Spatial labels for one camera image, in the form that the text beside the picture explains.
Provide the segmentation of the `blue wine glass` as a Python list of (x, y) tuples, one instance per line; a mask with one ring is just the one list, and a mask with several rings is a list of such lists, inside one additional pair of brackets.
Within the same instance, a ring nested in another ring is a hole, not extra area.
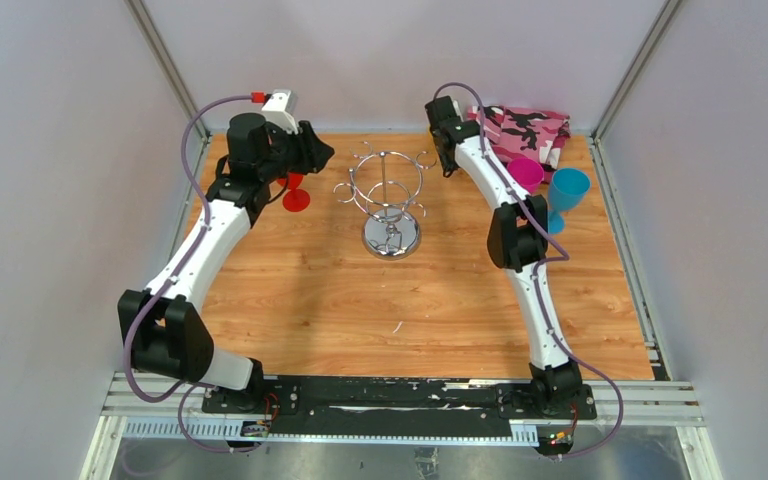
[(591, 180), (580, 169), (557, 170), (548, 187), (548, 233), (560, 234), (565, 228), (563, 214), (575, 209), (591, 188)]

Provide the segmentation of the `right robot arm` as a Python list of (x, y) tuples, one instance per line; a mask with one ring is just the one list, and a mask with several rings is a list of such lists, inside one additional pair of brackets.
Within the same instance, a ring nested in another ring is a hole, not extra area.
[(507, 411), (533, 408), (544, 417), (582, 417), (588, 393), (563, 337), (548, 286), (548, 204), (524, 189), (496, 157), (482, 127), (465, 120), (449, 96), (425, 104), (445, 175), (462, 170), (492, 210), (487, 250), (509, 279), (528, 334), (531, 380), (522, 393), (504, 393)]

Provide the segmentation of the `red wine glass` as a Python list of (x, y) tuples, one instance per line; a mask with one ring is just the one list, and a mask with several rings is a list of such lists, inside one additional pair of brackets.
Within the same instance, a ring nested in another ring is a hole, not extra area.
[(310, 194), (301, 188), (304, 178), (303, 174), (289, 173), (287, 176), (277, 180), (277, 183), (284, 191), (281, 201), (287, 211), (293, 213), (301, 212), (310, 205)]

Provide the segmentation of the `chrome wine glass rack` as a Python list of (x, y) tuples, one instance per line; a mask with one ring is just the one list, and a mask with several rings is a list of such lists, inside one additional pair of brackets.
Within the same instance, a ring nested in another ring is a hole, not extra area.
[(413, 254), (422, 240), (419, 220), (427, 215), (420, 202), (425, 174), (437, 161), (426, 151), (414, 154), (370, 148), (352, 154), (355, 164), (332, 193), (338, 202), (364, 216), (360, 238), (365, 249), (381, 260)]

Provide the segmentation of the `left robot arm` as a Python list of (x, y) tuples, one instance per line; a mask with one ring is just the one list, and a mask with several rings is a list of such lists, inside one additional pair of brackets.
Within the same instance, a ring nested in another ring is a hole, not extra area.
[(142, 400), (159, 403), (169, 395), (139, 389), (136, 371), (213, 387), (239, 411), (253, 413), (266, 400), (262, 364), (218, 347), (201, 318), (202, 306), (231, 251), (272, 202), (271, 185), (320, 172), (334, 149), (309, 121), (283, 125), (266, 113), (234, 116), (226, 140), (228, 152), (217, 163), (192, 230), (146, 287), (122, 294), (117, 312), (126, 377)]

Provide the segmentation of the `pink wine glass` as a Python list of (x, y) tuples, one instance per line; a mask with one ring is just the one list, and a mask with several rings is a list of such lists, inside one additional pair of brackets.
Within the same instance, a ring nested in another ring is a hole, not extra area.
[(543, 166), (530, 158), (517, 157), (507, 163), (511, 177), (530, 195), (537, 195), (545, 178)]

